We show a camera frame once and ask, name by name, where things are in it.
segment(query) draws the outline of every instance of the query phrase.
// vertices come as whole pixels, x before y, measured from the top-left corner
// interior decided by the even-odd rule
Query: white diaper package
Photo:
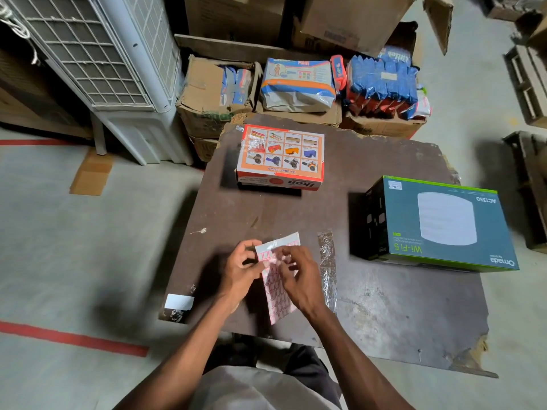
[[[336,99],[330,62],[270,58],[260,94],[271,111],[326,112]]]

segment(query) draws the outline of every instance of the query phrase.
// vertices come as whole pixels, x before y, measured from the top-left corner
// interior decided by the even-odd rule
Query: concrete floor
[[[490,313],[482,366],[500,379],[374,363],[416,408],[545,408],[547,257],[524,245],[526,220],[500,142],[515,130],[544,133],[525,125],[502,58],[513,27],[484,18],[474,0],[455,0],[443,57],[421,2],[405,19],[417,20],[424,35],[420,80],[433,104],[414,139],[438,144],[462,184],[499,190],[521,270],[482,276]],[[136,358],[0,333],[2,409],[111,408],[187,330],[155,318],[202,173],[117,157],[102,196],[73,196],[85,152],[0,147],[0,320],[151,350]]]

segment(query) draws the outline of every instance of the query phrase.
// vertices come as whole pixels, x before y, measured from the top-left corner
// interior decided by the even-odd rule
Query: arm
[[[267,262],[243,265],[256,253],[246,247],[262,244],[242,241],[228,258],[213,304],[178,350],[145,378],[115,410],[171,410],[187,408],[224,321],[234,312]]]
[[[326,307],[319,268],[308,248],[283,247],[280,253],[285,256],[277,263],[283,287],[321,339],[349,409],[413,409]]]

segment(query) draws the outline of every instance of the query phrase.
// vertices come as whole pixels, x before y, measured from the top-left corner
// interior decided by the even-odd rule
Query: person's right hand
[[[322,311],[325,297],[321,275],[310,250],[305,246],[283,246],[276,252],[285,256],[284,261],[277,261],[277,270],[291,301],[308,319]]]

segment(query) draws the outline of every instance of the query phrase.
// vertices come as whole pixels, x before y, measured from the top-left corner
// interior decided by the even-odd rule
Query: table
[[[191,310],[162,318],[194,324],[209,307],[223,262],[238,241],[298,231],[319,261],[318,233],[332,230],[340,323],[367,355],[489,377],[480,354],[489,328],[478,273],[369,262],[352,255],[359,199],[382,175],[454,183],[439,147],[251,114],[246,123],[325,134],[318,191],[237,185],[241,127],[227,124],[207,165],[167,294],[194,296]],[[321,347],[300,311],[271,326],[262,280],[229,317],[226,331]]]

